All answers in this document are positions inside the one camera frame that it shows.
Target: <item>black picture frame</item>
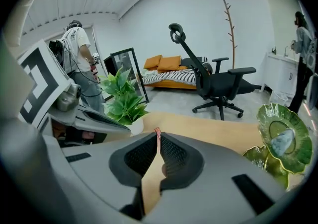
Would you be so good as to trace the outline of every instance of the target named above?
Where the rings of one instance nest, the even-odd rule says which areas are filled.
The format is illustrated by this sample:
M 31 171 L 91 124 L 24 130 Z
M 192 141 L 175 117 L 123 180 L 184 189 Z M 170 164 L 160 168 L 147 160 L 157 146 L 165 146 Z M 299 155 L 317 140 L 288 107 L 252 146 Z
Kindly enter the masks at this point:
M 118 65 L 118 62 L 116 61 L 116 57 L 119 57 L 120 55 L 123 55 L 123 54 L 126 54 L 126 53 L 129 53 L 131 52 L 131 55 L 133 57 L 133 60 L 134 60 L 134 63 L 135 63 L 135 67 L 136 67 L 136 71 L 137 71 L 137 74 L 138 74 L 138 78 L 139 80 L 137 80 L 137 83 L 135 85 L 135 87 L 137 86 L 138 89 L 136 89 L 137 92 L 140 92 L 140 87 L 142 88 L 142 91 L 144 93 L 144 97 L 145 97 L 145 101 L 142 101 L 141 103 L 149 103 L 149 99 L 148 99 L 148 96 L 147 96 L 147 92 L 146 92 L 146 89 L 145 89 L 145 86 L 144 86 L 144 82 L 142 80 L 142 76 L 140 74 L 140 70 L 139 70 L 139 67 L 138 67 L 138 62 L 137 62 L 137 59 L 136 59 L 136 55 L 135 55 L 135 51 L 134 51 L 134 48 L 128 48 L 128 49 L 125 49 L 125 50 L 121 50 L 121 51 L 118 51 L 116 53 L 112 53 L 110 54 L 110 57 L 112 59 L 112 63 L 114 65 L 114 68 L 116 70 L 116 72 L 120 69 L 121 66 L 125 66 L 124 63 L 122 63 L 121 65 Z M 128 65 L 127 68 L 124 68 L 124 70 L 127 70 L 129 68 L 132 68 L 131 70 L 131 75 L 134 76 L 134 79 L 136 79 L 136 76 L 135 76 L 135 71 L 134 71 L 134 68 L 133 68 L 133 64 L 132 64 L 132 61 L 129 57 L 129 61 L 130 61 L 130 66 Z

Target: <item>potted plant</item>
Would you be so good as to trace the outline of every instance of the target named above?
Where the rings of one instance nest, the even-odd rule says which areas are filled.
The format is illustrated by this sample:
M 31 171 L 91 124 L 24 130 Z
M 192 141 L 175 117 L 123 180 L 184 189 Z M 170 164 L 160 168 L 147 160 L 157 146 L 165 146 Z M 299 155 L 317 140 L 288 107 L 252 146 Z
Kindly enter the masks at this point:
M 138 96 L 134 88 L 136 80 L 128 79 L 130 70 L 122 72 L 121 67 L 116 76 L 109 74 L 100 85 L 102 90 L 114 96 L 113 101 L 107 104 L 107 116 L 126 125 L 133 135 L 137 135 L 144 129 L 142 117 L 148 112 L 146 105 L 141 104 L 143 97 Z
M 261 106 L 257 119 L 264 145 L 247 150 L 243 156 L 287 189 L 289 174 L 303 173 L 311 161 L 313 145 L 308 129 L 296 113 L 280 104 Z

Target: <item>gray floor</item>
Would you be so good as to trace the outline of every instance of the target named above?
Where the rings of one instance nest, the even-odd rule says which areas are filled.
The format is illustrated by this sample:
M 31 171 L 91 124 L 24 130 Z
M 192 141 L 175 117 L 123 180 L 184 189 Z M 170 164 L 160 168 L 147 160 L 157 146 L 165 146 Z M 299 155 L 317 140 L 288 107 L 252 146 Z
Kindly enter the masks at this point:
M 196 114 L 192 112 L 192 108 L 209 102 L 208 100 L 204 101 L 194 90 L 146 87 L 146 91 L 150 101 L 146 108 L 147 111 L 163 111 L 199 118 L 220 119 L 218 107 L 201 109 Z M 256 115 L 258 109 L 261 105 L 268 104 L 269 98 L 270 93 L 267 91 L 260 92 L 259 90 L 249 94 L 237 95 L 231 103 L 244 110 L 243 117 L 238 118 L 237 111 L 224 108 L 224 119 L 234 122 L 257 123 Z M 304 105 L 302 105 L 298 115 L 308 127 L 312 138 L 315 153 L 314 160 L 318 156 L 318 110 L 316 108 L 313 109 L 309 115 Z M 312 165 L 307 168 L 306 174 L 310 173 L 311 167 Z

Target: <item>white t-shirt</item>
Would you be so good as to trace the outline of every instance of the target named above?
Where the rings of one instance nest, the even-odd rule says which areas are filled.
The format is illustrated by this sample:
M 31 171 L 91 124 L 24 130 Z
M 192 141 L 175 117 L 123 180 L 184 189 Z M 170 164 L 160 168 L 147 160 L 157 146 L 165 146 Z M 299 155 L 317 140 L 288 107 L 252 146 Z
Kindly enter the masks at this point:
M 83 57 L 80 53 L 80 47 L 86 45 L 90 47 L 90 42 L 88 36 L 83 28 L 74 27 L 69 29 L 62 38 L 66 38 L 71 44 L 73 53 L 77 56 L 77 65 L 82 72 L 90 71 L 90 65 L 88 60 Z

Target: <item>black office chair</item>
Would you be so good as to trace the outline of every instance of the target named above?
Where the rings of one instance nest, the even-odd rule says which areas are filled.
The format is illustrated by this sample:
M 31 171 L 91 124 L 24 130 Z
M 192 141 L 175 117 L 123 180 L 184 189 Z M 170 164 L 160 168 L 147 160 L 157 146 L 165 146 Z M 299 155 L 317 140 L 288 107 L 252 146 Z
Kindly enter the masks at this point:
M 196 113 L 198 109 L 201 108 L 218 106 L 221 120 L 224 121 L 223 107 L 228 107 L 238 111 L 238 117 L 241 118 L 244 110 L 234 106 L 232 103 L 228 103 L 228 100 L 233 100 L 237 94 L 246 94 L 254 91 L 254 86 L 245 81 L 243 79 L 243 75 L 255 73 L 256 69 L 249 67 L 232 69 L 225 73 L 219 73 L 221 61 L 228 60 L 229 58 L 218 58 L 212 60 L 217 63 L 215 74 L 209 75 L 197 57 L 184 42 L 185 34 L 181 25 L 173 23 L 169 26 L 169 29 L 171 30 L 170 36 L 172 41 L 176 44 L 182 45 L 195 65 L 192 66 L 192 68 L 195 74 L 197 92 L 204 100 L 212 100 L 212 102 L 193 108 L 193 113 Z

